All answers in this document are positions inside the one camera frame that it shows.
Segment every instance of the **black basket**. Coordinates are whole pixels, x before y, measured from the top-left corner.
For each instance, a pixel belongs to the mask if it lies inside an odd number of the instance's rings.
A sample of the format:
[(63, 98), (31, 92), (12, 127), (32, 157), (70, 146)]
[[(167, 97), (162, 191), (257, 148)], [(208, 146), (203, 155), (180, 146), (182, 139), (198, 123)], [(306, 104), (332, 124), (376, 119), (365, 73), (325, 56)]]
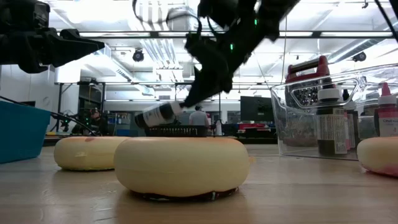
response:
[(148, 137), (207, 137), (206, 126), (155, 126), (145, 129)]

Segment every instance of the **man in white shirt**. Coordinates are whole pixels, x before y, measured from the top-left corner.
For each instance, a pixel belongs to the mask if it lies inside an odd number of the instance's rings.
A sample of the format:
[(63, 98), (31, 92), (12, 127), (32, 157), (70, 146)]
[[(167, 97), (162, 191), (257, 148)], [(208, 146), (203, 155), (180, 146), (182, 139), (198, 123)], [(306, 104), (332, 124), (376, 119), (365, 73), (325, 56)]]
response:
[(201, 106), (196, 106), (195, 110), (196, 111), (189, 116), (189, 124), (208, 127), (210, 123), (207, 119), (207, 114), (201, 110)]

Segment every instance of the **foam donut cushion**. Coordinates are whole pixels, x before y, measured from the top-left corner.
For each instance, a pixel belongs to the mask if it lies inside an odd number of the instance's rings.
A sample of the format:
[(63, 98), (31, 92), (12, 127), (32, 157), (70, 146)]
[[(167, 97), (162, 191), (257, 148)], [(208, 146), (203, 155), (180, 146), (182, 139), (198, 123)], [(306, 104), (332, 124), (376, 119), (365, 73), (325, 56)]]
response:
[(114, 164), (123, 186), (157, 200), (214, 200), (249, 173), (246, 148), (226, 138), (131, 138), (116, 149)]
[(398, 177), (398, 137), (370, 138), (358, 144), (358, 160), (371, 171)]
[(69, 170), (113, 169), (116, 148), (128, 137), (70, 137), (55, 145), (54, 159)]

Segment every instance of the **teal bin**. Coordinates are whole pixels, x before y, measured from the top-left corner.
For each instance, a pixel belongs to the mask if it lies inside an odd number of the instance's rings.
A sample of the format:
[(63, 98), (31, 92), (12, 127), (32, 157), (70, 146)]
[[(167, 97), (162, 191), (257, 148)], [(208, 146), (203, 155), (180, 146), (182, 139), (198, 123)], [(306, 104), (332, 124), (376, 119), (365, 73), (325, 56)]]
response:
[(0, 101), (0, 164), (40, 155), (50, 112)]

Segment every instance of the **wooden table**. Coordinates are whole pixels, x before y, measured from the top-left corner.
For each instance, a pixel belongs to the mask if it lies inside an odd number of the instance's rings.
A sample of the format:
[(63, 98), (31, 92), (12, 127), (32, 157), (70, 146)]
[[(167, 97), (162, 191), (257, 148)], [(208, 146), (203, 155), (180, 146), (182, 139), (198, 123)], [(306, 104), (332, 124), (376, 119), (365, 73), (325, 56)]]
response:
[(241, 190), (209, 203), (155, 203), (131, 196), (113, 171), (66, 172), (52, 148), (0, 165), (0, 223), (398, 223), (398, 179), (364, 173), (357, 162), (255, 157)]

